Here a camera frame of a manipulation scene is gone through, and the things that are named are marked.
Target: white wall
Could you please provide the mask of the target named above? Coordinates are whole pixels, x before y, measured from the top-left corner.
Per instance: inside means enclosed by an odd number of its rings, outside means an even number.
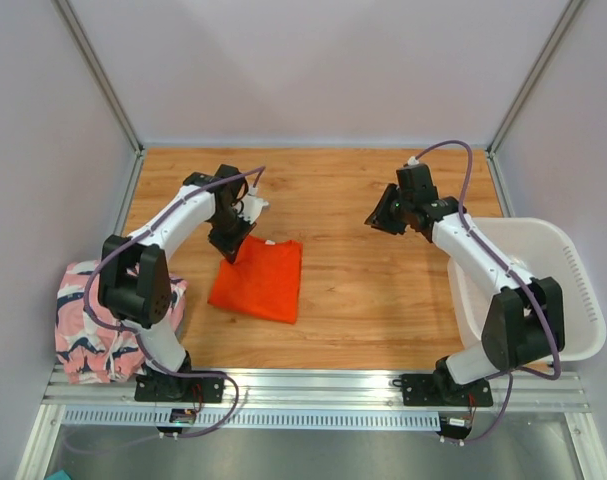
[[[54,363],[56,290],[94,258],[132,158],[49,0],[0,0],[0,479]]]
[[[486,144],[566,0],[74,0],[145,142]]]
[[[586,2],[499,162],[516,214],[573,239],[607,322],[607,0]],[[607,340],[579,371],[607,449]]]

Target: white plastic tub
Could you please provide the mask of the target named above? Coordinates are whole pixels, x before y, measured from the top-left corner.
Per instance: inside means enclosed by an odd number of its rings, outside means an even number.
[[[474,218],[474,222],[515,263],[537,278],[553,277],[561,285],[565,317],[561,360],[585,360],[598,353],[605,342],[605,321],[576,248],[565,232],[534,218]],[[467,348],[481,339],[490,299],[484,298],[456,262],[450,260],[447,269],[461,341]]]

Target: pink patterned cloth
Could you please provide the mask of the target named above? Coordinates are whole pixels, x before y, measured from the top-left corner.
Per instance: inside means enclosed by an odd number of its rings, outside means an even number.
[[[56,355],[70,383],[125,382],[140,371],[144,361],[133,334],[99,327],[83,311],[85,285],[97,265],[94,260],[68,265],[57,295]],[[185,310],[187,281],[172,276],[171,281],[167,315],[176,332]],[[116,325],[110,311],[99,305],[98,288],[97,279],[90,291],[92,308],[101,320]]]

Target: white robotic arm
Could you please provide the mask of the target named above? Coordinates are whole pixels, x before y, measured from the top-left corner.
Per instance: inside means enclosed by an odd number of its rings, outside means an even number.
[[[161,224],[161,228],[152,232],[143,239],[141,245],[158,245],[165,251],[165,258],[169,262],[174,252],[189,237],[192,232],[202,223],[208,222],[216,212],[216,198],[213,193],[203,191],[197,195],[190,194],[200,187],[195,185],[184,185],[167,206],[161,210],[152,220],[147,222],[138,230],[133,231],[128,237],[134,238],[141,233],[151,229],[152,225],[159,221],[176,202],[182,205],[172,212]],[[249,224],[254,224],[268,202],[258,197],[257,187],[247,187],[246,195],[232,208],[237,212],[240,219]]]
[[[210,243],[230,263],[235,261],[242,242],[268,206],[257,196],[256,187],[238,177],[240,172],[227,165],[221,165],[214,176],[190,175],[153,219],[128,237],[112,235],[103,245],[105,258],[130,238],[151,232],[105,266],[99,277],[99,303],[134,329],[150,357],[172,372],[190,372],[191,362],[168,319],[171,283],[167,262],[191,233],[206,222],[212,225]],[[188,382],[163,374],[149,359],[146,365],[148,375],[155,378],[155,400],[163,400],[159,391],[167,400],[185,396]]]
[[[542,307],[561,351],[565,338],[559,284],[549,277],[539,280],[516,265],[476,227],[454,197],[439,198],[427,165],[413,163],[396,174],[398,185],[387,186],[365,223],[392,234],[405,233],[409,225],[450,255],[491,299],[481,341],[437,362],[434,383],[442,396],[458,398],[460,392],[484,382],[488,376],[524,366],[551,353],[541,322],[532,312],[527,295],[515,280],[516,275],[523,279]],[[509,272],[499,262],[509,266]]]

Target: gray floor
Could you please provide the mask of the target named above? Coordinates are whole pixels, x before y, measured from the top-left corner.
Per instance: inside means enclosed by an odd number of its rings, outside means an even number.
[[[475,431],[491,418],[478,414]],[[61,441],[109,449],[150,434],[142,427],[64,427],[49,473],[64,469],[72,480],[582,478],[562,415],[510,414],[489,439],[463,448],[441,444],[433,433],[380,431],[224,429],[102,455],[74,454]]]

